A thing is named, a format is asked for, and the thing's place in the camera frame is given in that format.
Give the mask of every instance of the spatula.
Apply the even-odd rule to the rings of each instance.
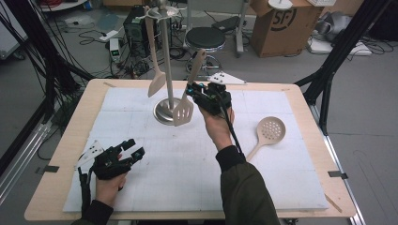
[[[196,57],[193,61],[193,66],[191,69],[191,75],[188,78],[188,84],[192,84],[196,78],[199,69],[202,66],[203,60],[206,58],[205,50],[200,50],[196,54]],[[173,109],[173,121],[176,127],[187,124],[191,121],[193,113],[193,103],[187,99],[187,94],[185,93],[182,95],[181,100],[179,101],[178,105]]]
[[[152,56],[153,68],[155,69],[155,77],[149,85],[148,96],[152,97],[166,83],[166,74],[159,69],[158,59],[156,58],[155,36],[153,34],[153,20],[145,17],[146,31],[148,33],[150,54]]]
[[[286,127],[279,118],[270,116],[262,119],[257,125],[258,144],[246,157],[246,161],[250,161],[261,146],[280,142],[285,133]]]

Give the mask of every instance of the black sleeve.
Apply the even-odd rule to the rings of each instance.
[[[234,145],[221,150],[216,159],[222,169],[222,208],[227,225],[280,224],[264,179],[240,156]]]
[[[106,225],[109,217],[114,212],[114,208],[97,200],[93,200],[87,211],[81,219],[72,223],[72,225]]]

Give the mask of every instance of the black stool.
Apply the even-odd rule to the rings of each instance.
[[[195,51],[192,58],[186,64],[187,71],[191,72],[192,60],[196,56],[196,53],[201,49],[204,49],[206,53],[214,53],[221,50],[225,44],[225,35],[221,30],[216,28],[195,27],[187,32],[185,43]],[[222,64],[214,56],[207,55],[201,69],[207,76],[211,76],[222,70]]]

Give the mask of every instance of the kitchen utensil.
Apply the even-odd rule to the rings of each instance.
[[[198,51],[198,53],[196,54],[191,69],[191,75],[188,78],[188,84],[192,84],[193,81],[195,80],[196,75],[199,72],[199,69],[201,68],[203,61],[206,58],[206,55],[207,54],[203,49]],[[184,90],[184,94],[182,95],[179,104],[173,109],[174,125],[178,127],[180,125],[189,123],[192,118],[192,112],[193,112],[193,103],[187,99],[187,94],[185,93]]]
[[[270,116],[262,119],[257,125],[258,144],[246,157],[246,161],[250,161],[261,146],[280,142],[285,133],[286,127],[279,118]]]
[[[158,59],[156,58],[155,37],[153,34],[153,20],[145,17],[146,31],[148,33],[150,54],[152,56],[153,68],[155,69],[155,77],[149,85],[148,96],[152,97],[166,83],[166,74],[159,69]]]

